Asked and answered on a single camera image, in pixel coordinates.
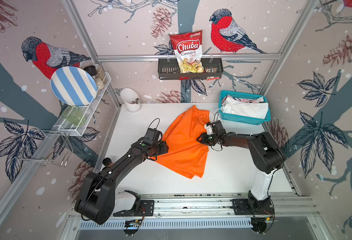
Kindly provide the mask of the orange cloth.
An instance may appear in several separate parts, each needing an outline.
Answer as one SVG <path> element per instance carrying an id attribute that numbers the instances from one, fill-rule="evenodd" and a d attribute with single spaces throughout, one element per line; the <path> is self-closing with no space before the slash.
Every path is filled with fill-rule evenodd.
<path id="1" fill-rule="evenodd" d="M 209 121 L 210 112 L 196 106 L 179 115 L 163 135 L 168 153 L 157 157 L 156 162 L 186 178 L 202 178 L 209 148 L 197 138 L 207 132 L 205 124 Z"/>

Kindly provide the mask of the white cloth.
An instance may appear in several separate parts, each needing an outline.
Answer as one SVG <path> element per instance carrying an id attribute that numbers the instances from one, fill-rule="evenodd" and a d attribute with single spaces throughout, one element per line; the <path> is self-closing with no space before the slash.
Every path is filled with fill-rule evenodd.
<path id="1" fill-rule="evenodd" d="M 269 104 L 267 102 L 263 104 L 244 104 L 244 103 L 233 103 L 228 102 L 226 96 L 222 100 L 221 111 L 225 114 L 238 115 L 249 118 L 264 119 L 267 116 L 269 110 Z"/>

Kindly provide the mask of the pink shark print shorts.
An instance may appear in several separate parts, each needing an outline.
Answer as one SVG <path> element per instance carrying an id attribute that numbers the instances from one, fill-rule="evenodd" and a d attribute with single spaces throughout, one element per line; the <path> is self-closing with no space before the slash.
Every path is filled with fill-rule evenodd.
<path id="1" fill-rule="evenodd" d="M 258 99 L 242 99 L 242 98 L 234 98 L 234 97 L 227 97 L 226 99 L 228 102 L 233 102 L 233 103 L 244 103 L 244 104 L 263 104 L 265 103 L 264 98 L 260 97 Z"/>

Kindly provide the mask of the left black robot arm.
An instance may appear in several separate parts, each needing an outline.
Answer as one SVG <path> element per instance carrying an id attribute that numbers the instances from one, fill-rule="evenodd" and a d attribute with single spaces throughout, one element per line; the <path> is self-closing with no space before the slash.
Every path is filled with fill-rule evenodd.
<path id="1" fill-rule="evenodd" d="M 162 140 L 162 132 L 148 128 L 144 137 L 133 143 L 127 153 L 110 167 L 99 173 L 89 173 L 83 180 L 74 210 L 101 225 L 112 215 L 115 208 L 116 187 L 145 160 L 156 161 L 168 152 Z"/>

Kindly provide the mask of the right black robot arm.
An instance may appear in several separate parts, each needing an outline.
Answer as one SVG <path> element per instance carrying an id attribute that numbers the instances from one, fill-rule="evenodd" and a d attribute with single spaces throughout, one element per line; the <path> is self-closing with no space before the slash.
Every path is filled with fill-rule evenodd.
<path id="1" fill-rule="evenodd" d="M 262 210 L 271 200 L 269 190 L 275 172 L 281 169 L 286 156 L 268 132 L 239 134 L 226 132 L 221 121 L 207 123 L 206 132 L 197 141 L 206 146 L 239 147 L 250 150 L 254 165 L 258 169 L 254 184 L 248 194 L 248 209 L 255 213 Z"/>

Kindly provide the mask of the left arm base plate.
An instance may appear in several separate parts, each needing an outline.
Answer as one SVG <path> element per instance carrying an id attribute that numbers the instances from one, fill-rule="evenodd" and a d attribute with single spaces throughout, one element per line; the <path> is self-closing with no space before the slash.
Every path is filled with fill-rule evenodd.
<path id="1" fill-rule="evenodd" d="M 114 217 L 138 217 L 144 214 L 145 217 L 152 217 L 154 200 L 138 200 L 130 210 L 113 213 Z"/>

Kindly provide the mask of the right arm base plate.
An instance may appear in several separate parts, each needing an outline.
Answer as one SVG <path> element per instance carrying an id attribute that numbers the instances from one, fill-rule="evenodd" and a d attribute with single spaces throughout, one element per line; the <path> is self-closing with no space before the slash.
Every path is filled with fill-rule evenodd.
<path id="1" fill-rule="evenodd" d="M 232 199 L 232 208 L 236 216 L 273 215 L 275 209 L 270 198 L 263 201 L 255 199 Z"/>

